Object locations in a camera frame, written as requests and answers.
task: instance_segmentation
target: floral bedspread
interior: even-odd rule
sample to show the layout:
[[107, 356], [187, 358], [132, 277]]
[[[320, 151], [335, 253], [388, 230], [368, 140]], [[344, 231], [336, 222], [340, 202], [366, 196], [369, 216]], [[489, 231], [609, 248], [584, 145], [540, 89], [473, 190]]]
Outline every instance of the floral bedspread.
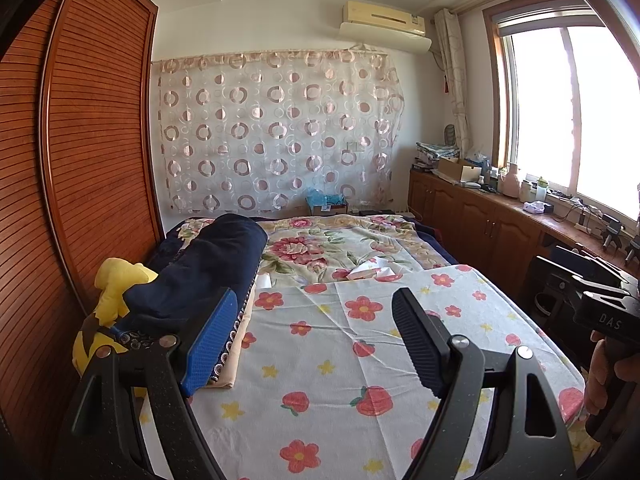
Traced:
[[[578, 370], [503, 293], [471, 267], [257, 291], [231, 390], [201, 389], [191, 408], [230, 480], [402, 478], [438, 399], [422, 387], [391, 313], [399, 286], [451, 333], [480, 348], [533, 349], [569, 424], [582, 405]], [[471, 476], [492, 390], [483, 390], [456, 478]], [[171, 478], [148, 402], [140, 417], [156, 474]]]
[[[185, 221], [178, 233], [183, 247], [211, 222]], [[351, 269], [373, 256], [394, 262], [401, 273], [448, 265], [401, 216], [311, 216], [258, 224], [269, 237], [258, 272], [268, 272], [273, 286], [345, 280]]]

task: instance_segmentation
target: circle pattern curtain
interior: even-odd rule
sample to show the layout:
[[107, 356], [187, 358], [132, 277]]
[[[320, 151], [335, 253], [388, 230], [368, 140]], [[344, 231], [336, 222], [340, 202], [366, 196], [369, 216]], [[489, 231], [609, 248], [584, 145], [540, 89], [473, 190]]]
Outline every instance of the circle pattern curtain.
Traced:
[[252, 52], [152, 69], [172, 208], [273, 213], [304, 206], [309, 189], [388, 205], [404, 97], [387, 54]]

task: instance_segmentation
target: hand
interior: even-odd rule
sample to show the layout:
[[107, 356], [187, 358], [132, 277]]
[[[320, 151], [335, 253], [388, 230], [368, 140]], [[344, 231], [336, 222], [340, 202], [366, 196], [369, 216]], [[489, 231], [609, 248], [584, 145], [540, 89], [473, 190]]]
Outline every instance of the hand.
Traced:
[[[607, 389], [604, 384], [611, 373], [611, 367], [604, 352], [604, 336], [599, 332], [591, 333], [591, 340], [597, 342], [596, 348], [591, 356], [591, 367], [589, 368], [589, 378], [584, 391], [584, 405], [591, 415], [597, 415], [607, 405]], [[627, 359], [622, 359], [614, 366], [614, 372], [618, 378], [627, 382], [640, 383], [640, 354], [633, 355]], [[636, 389], [629, 400], [626, 412], [623, 413], [615, 430], [622, 430], [623, 424], [628, 420], [640, 404], [640, 388]]]

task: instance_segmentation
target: white sheet with strawberry print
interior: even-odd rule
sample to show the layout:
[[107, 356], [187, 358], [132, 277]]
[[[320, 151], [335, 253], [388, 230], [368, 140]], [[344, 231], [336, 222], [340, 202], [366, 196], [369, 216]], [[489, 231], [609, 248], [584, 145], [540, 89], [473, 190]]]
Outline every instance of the white sheet with strawberry print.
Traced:
[[[569, 424], [578, 370], [503, 293], [468, 266], [394, 282], [316, 283], [258, 291], [229, 390], [200, 389], [191, 408], [228, 480], [400, 479], [438, 406], [399, 338], [391, 298], [407, 286], [451, 333], [482, 349], [533, 349]], [[471, 476], [492, 390], [483, 390], [457, 478]], [[171, 478], [148, 401], [141, 422], [156, 474]]]

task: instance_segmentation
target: wooden slatted door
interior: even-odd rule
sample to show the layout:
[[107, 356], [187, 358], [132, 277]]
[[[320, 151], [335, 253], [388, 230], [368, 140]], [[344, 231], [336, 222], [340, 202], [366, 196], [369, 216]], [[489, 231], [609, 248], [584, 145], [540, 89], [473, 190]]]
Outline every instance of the wooden slatted door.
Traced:
[[78, 384], [71, 345], [82, 323], [39, 185], [40, 77], [61, 1], [41, 4], [0, 61], [0, 409], [39, 471]]
[[63, 259], [87, 310], [98, 297], [102, 261], [142, 261], [160, 236], [147, 127], [156, 12], [149, 0], [65, 0], [52, 35], [45, 184]]

